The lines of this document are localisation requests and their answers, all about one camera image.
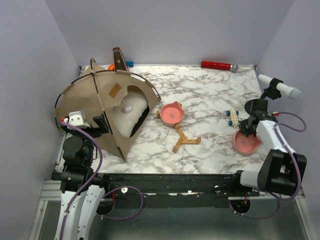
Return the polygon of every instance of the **marble surface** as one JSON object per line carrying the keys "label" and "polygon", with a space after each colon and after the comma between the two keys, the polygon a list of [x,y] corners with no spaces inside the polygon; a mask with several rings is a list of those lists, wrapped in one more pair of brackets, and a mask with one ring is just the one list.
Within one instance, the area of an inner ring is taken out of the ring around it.
{"label": "marble surface", "polygon": [[[237,152],[232,147],[232,135],[237,128],[228,126],[226,116],[226,110],[235,108],[239,120],[246,119],[245,103],[260,97],[253,66],[241,66],[237,73],[175,65],[135,66],[130,71],[148,79],[162,101],[146,120],[127,162],[103,151],[100,173],[231,174],[260,169],[266,149],[261,145],[249,155]],[[180,126],[187,138],[202,138],[198,145],[181,145],[177,153],[172,149],[179,139],[178,133],[156,117],[157,110],[174,101],[185,110]],[[99,160],[93,161],[94,170],[98,163]]]}

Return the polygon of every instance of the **red tube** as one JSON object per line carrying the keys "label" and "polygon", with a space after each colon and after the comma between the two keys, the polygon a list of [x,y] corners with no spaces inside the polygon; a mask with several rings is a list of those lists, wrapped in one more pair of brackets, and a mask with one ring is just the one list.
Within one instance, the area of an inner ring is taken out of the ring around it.
{"label": "red tube", "polygon": [[230,70],[231,64],[230,63],[215,62],[215,61],[202,61],[201,67],[206,68],[206,69]]}

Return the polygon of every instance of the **white wall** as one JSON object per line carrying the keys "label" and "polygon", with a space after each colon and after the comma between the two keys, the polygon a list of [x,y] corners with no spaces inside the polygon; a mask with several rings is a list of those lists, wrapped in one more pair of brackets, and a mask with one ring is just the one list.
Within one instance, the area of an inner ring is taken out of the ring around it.
{"label": "white wall", "polygon": [[43,0],[0,7],[0,239],[29,237],[61,133],[56,97],[79,68]]}
{"label": "white wall", "polygon": [[294,0],[46,0],[75,59],[257,64]]}
{"label": "white wall", "polygon": [[[277,34],[258,65],[258,73],[279,78],[302,91],[298,101],[283,96],[270,102],[270,109],[299,114],[307,123],[303,133],[284,127],[281,131],[290,145],[307,157],[307,168],[302,187],[315,226],[320,225],[320,1],[295,0]],[[291,117],[281,122],[302,128]]]}

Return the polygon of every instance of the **white ball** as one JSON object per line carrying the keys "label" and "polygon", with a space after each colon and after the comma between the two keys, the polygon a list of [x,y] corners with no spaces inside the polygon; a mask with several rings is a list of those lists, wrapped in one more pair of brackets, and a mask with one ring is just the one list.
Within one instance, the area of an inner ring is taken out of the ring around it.
{"label": "white ball", "polygon": [[131,106],[125,106],[124,108],[122,108],[122,111],[123,111],[125,114],[131,112],[131,110],[132,110],[132,107],[131,107]]}

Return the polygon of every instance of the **pink bowl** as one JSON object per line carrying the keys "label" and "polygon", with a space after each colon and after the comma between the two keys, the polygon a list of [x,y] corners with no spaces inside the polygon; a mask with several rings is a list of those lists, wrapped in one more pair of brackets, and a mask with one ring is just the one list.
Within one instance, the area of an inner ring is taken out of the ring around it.
{"label": "pink bowl", "polygon": [[177,101],[164,105],[160,110],[160,117],[164,125],[174,127],[185,116],[185,111]]}
{"label": "pink bowl", "polygon": [[240,130],[232,136],[233,147],[243,154],[252,154],[260,144],[259,138],[253,135],[246,137]]}

